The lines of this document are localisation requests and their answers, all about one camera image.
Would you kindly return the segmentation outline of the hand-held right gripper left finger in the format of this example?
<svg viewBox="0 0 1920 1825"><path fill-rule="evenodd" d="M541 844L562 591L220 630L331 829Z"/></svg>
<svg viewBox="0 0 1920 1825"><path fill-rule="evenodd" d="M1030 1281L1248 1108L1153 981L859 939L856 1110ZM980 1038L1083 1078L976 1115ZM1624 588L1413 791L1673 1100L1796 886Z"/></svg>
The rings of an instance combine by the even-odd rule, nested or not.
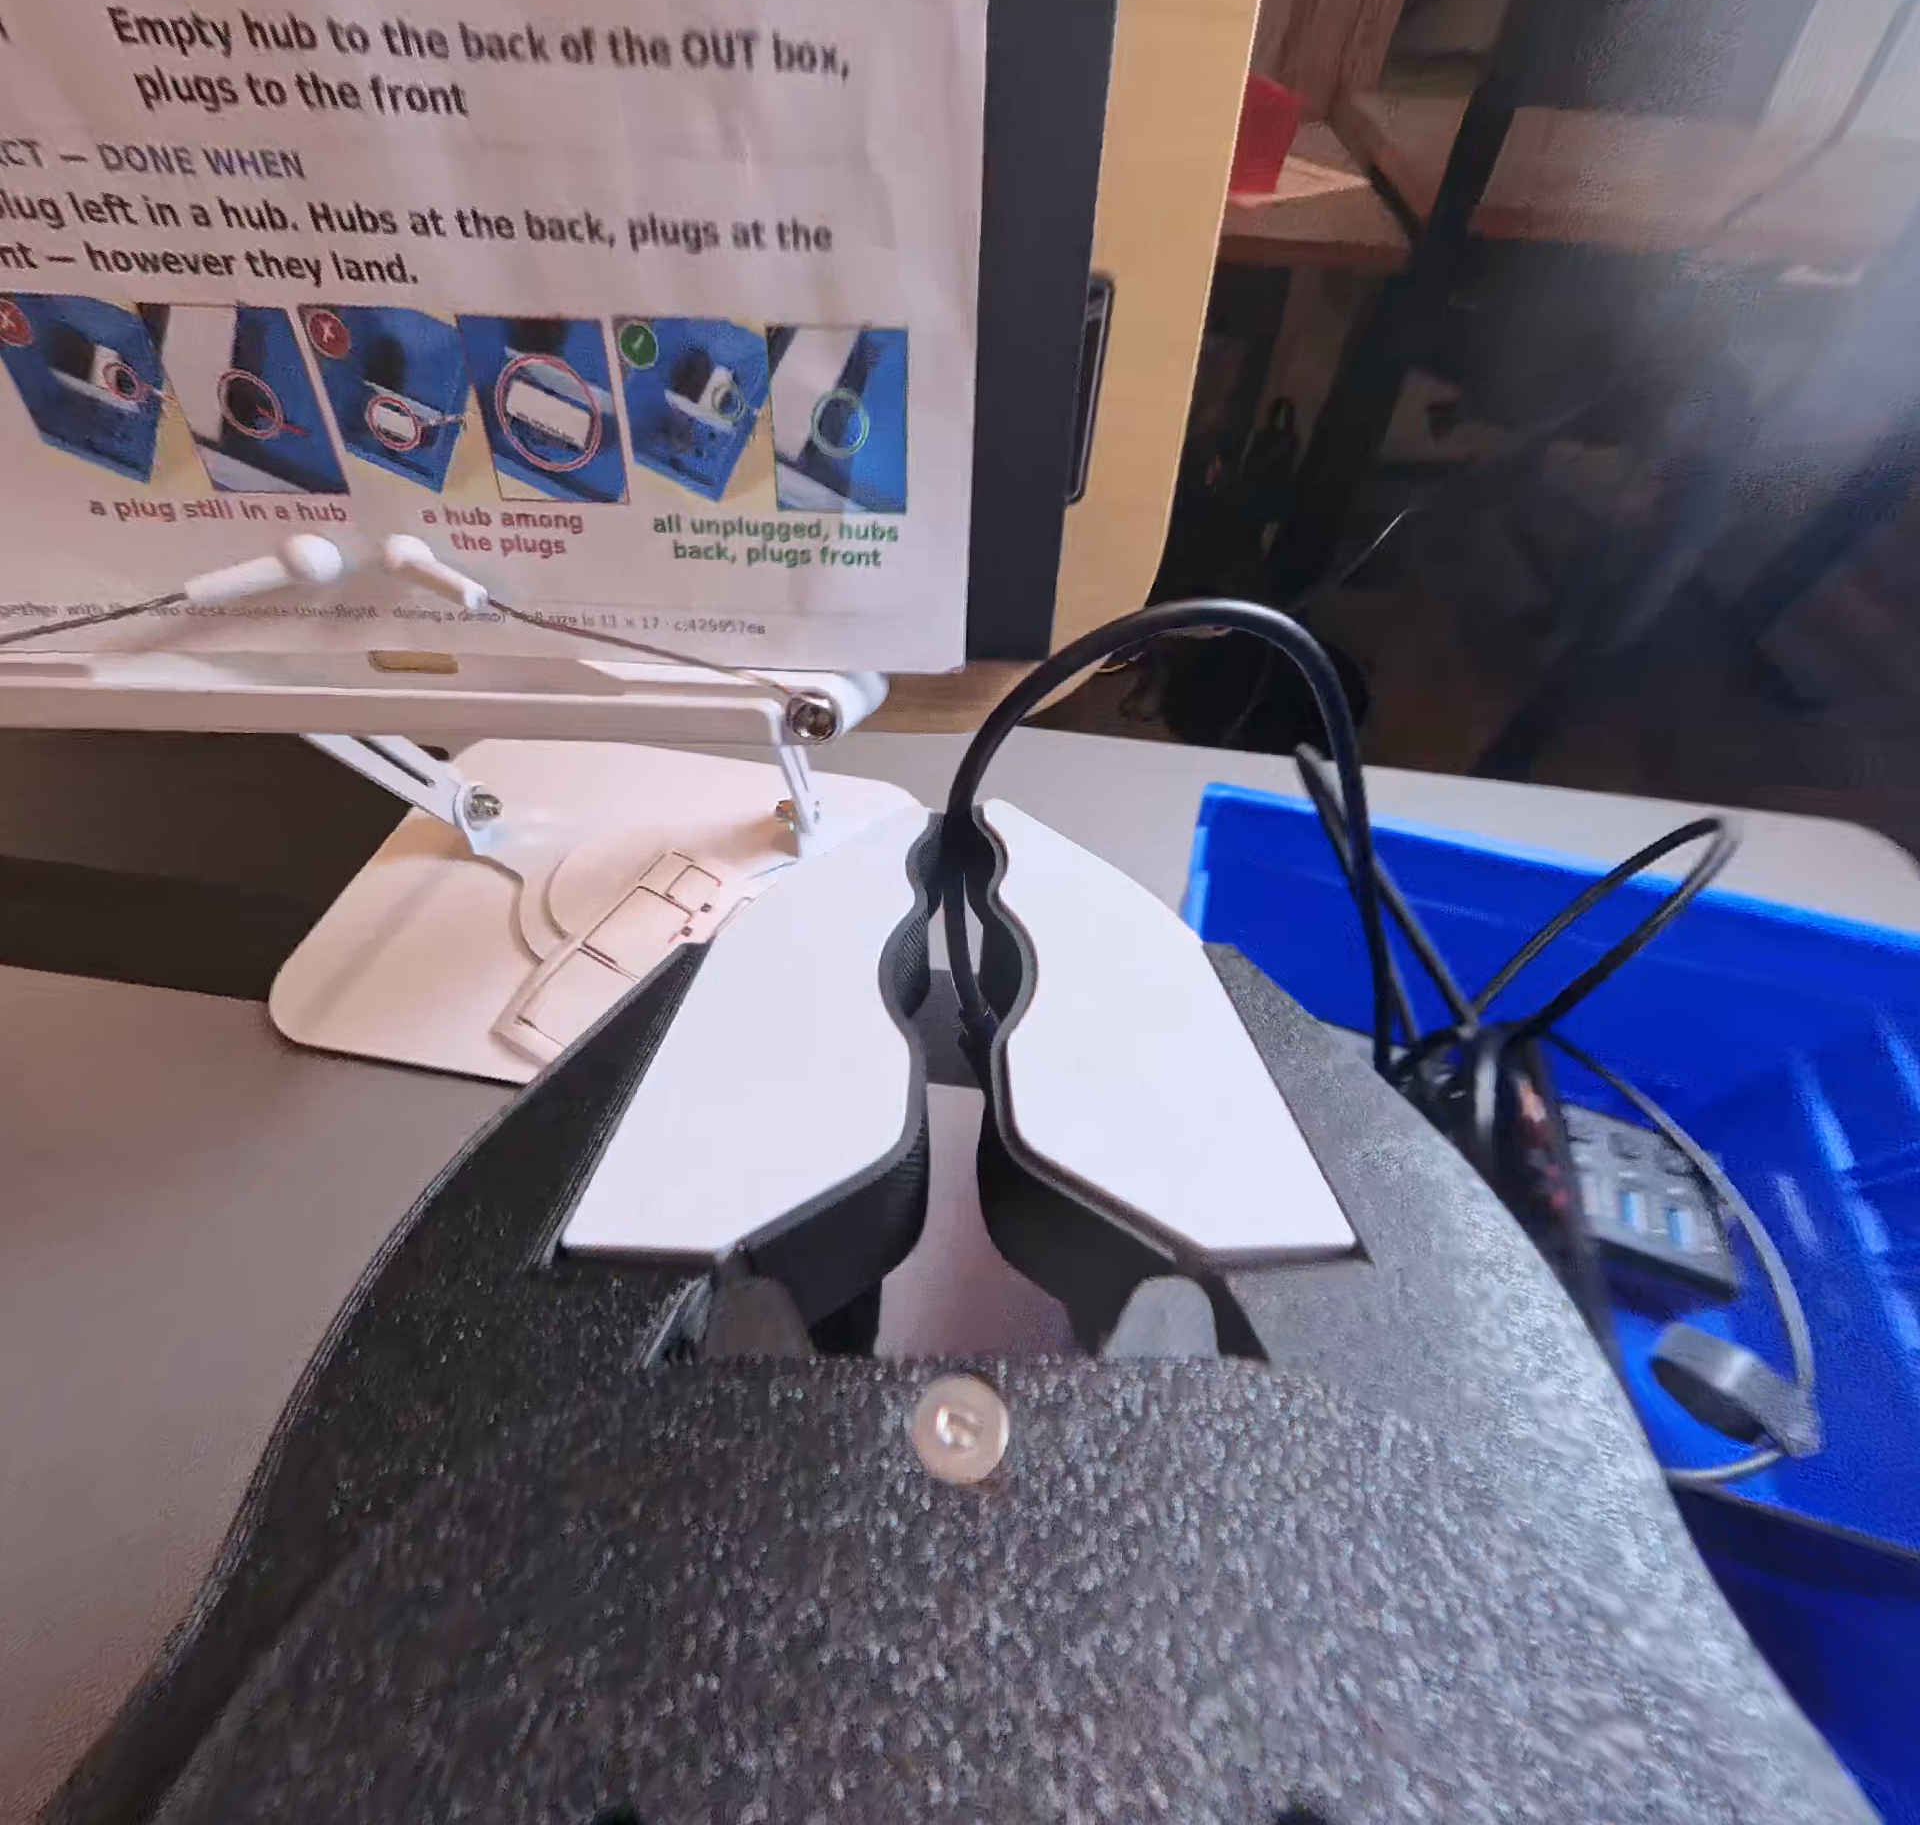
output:
<svg viewBox="0 0 1920 1825"><path fill-rule="evenodd" d="M933 816L882 816L708 944L562 1232L570 1255L725 1263L923 1126Z"/></svg>

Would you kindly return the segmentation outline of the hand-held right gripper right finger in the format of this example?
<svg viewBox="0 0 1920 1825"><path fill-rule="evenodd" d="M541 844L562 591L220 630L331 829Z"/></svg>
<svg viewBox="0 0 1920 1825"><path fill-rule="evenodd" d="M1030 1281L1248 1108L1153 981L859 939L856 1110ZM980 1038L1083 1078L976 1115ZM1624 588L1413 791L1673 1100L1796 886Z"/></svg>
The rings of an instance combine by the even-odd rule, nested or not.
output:
<svg viewBox="0 0 1920 1825"><path fill-rule="evenodd" d="M1243 1010L1162 900L988 800L976 934L981 1210L1073 1332L1115 1332L1162 1281L1212 1332L1252 1332L1233 1278L1363 1259Z"/></svg>

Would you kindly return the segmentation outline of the black usb hub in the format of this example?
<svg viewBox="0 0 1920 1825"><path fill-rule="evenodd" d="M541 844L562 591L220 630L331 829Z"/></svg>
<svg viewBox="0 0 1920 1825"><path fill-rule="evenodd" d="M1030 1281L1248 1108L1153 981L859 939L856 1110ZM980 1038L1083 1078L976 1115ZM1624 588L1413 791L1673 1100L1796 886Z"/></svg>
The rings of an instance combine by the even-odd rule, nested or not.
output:
<svg viewBox="0 0 1920 1825"><path fill-rule="evenodd" d="M1705 1177L1663 1132L1564 1110L1581 1226L1600 1259L1640 1284L1668 1284L1731 1303L1740 1267Z"/></svg>

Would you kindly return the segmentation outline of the blue plastic bin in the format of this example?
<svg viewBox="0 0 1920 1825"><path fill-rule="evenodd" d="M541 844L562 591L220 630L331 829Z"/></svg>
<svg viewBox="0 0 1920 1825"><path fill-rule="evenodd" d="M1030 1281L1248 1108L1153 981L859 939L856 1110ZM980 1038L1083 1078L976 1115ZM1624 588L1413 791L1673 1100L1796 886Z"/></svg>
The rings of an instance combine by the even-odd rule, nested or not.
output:
<svg viewBox="0 0 1920 1825"><path fill-rule="evenodd" d="M1708 851L1684 840L1568 923L1494 994L1496 976L1600 867L1381 818L1401 930L1401 1046L1467 1023L1517 1026L1631 939ZM1207 789L1182 918L1254 961L1312 1015L1368 1046L1369 961L1315 810ZM1708 1476L1683 1491L1704 1557L1767 1663L1885 1822L1918 1807L1918 969L1915 934L1702 889L1571 1015L1550 1026L1566 1105L1650 1126L1609 1078L1657 1103L1764 1224L1813 1345L1818 1448L1751 1459L1689 1417L1653 1359L1689 1322L1794 1382L1777 1295L1731 1224L1740 1295L1725 1306L1608 1267L1622 1372L1657 1457Z"/></svg>

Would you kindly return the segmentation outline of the white stand with printed tags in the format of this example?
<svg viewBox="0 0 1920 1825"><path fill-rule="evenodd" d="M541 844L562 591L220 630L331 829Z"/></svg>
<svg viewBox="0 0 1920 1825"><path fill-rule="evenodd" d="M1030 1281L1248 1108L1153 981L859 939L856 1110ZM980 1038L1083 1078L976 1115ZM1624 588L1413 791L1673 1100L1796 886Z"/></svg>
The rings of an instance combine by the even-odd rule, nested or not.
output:
<svg viewBox="0 0 1920 1825"><path fill-rule="evenodd" d="M799 1047L772 1080L778 1105L835 1078L904 1080L938 822L896 784L812 775L850 678L805 686L521 614L415 535L379 559L465 619L634 653L603 676L640 714L750 721L773 764L496 739L475 748L508 764L490 783L394 734L304 729L408 816L277 976L290 1042L528 1085L622 1000L656 999L684 1093L744 1073L782 1032Z"/></svg>

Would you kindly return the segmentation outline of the printed poster board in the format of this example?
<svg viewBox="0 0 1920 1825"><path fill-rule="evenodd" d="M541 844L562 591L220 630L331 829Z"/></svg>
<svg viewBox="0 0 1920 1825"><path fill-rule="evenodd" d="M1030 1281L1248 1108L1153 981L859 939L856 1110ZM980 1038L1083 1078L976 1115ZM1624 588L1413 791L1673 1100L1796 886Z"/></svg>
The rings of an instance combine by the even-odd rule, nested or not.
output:
<svg viewBox="0 0 1920 1825"><path fill-rule="evenodd" d="M1130 0L5 0L5 655L1065 621Z"/></svg>

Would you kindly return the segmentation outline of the red felt basket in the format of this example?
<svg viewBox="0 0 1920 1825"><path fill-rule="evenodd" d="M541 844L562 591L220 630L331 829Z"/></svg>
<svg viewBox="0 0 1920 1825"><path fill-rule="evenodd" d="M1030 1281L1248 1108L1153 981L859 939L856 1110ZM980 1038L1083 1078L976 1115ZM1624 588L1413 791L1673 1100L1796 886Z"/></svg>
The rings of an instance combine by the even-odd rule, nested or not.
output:
<svg viewBox="0 0 1920 1825"><path fill-rule="evenodd" d="M1231 161L1231 197L1264 203L1282 180L1302 124L1302 101L1270 75L1248 74Z"/></svg>

